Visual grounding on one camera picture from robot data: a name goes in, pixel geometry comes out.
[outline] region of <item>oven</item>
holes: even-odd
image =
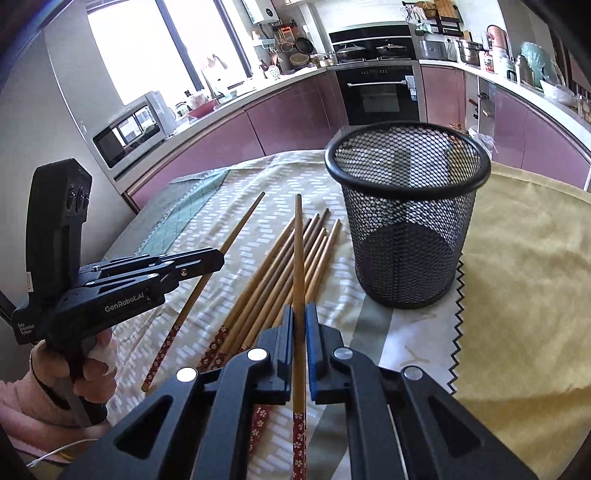
[[[338,70],[349,125],[426,121],[420,67],[413,63],[363,62]]]

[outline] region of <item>screw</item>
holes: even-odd
[[[267,351],[264,348],[253,348],[248,351],[247,356],[253,362],[259,362],[267,358]]]
[[[421,380],[423,377],[423,370],[415,366],[406,367],[404,369],[404,376],[409,380]]]
[[[333,356],[339,360],[348,360],[353,356],[353,350],[347,347],[339,347],[333,352]]]
[[[180,382],[190,382],[197,377],[197,370],[191,367],[184,367],[177,372],[177,380]]]

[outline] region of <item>pink cabinet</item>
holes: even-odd
[[[529,107],[504,90],[496,91],[495,150],[492,159],[521,168],[525,152],[525,123]]]
[[[329,124],[314,77],[264,99],[246,113],[265,155],[322,149],[336,132]]]
[[[446,67],[424,66],[423,85],[427,121],[449,127],[466,124],[466,83],[464,72]]]
[[[322,98],[330,131],[334,135],[341,127],[349,126],[347,109],[345,108],[343,94],[340,92],[339,79],[335,72],[326,72],[316,77],[316,84]]]
[[[139,189],[131,193],[131,197],[139,208],[143,208],[153,195],[177,177],[227,167],[263,156],[248,116],[241,113],[205,134],[172,159]]]
[[[521,168],[584,188],[589,164],[558,128],[530,110]]]
[[[509,92],[496,92],[492,159],[584,188],[589,164],[558,126]]]

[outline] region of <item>pot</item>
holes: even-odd
[[[368,49],[365,47],[358,47],[353,45],[352,47],[345,46],[336,53],[338,61],[352,61],[352,60],[363,60]]]
[[[402,45],[383,45],[381,47],[376,47],[376,50],[381,56],[384,57],[401,57],[405,56],[407,52],[407,48]]]

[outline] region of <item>black mesh pencil cup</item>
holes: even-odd
[[[343,189],[366,293],[398,309],[442,298],[454,281],[476,190],[491,174],[484,149],[449,128],[386,122],[334,140],[325,161]]]

